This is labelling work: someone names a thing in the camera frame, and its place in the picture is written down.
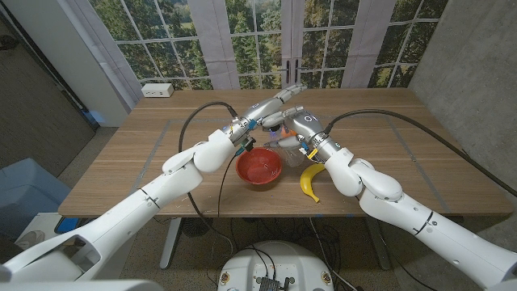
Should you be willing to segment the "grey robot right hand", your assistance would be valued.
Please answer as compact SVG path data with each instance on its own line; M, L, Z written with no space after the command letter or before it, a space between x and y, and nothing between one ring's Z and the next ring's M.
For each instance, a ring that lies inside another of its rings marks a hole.
M266 147L297 150L308 159L317 162L326 162L342 149L340 144L325 132L319 119L306 110L290 115L286 112L277 112L262 122L265 129L273 129L277 125L288 128L289 132L295 135L271 141Z

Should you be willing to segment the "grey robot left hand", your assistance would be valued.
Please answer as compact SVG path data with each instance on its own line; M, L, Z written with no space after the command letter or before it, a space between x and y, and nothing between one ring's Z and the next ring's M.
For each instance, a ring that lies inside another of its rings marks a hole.
M242 115L235 117L222 131L236 146L244 140L249 133L260 125L264 119L280 111L283 104L287 103L294 95L305 91L307 86L296 84L289 86L269 99L265 99L248 108Z

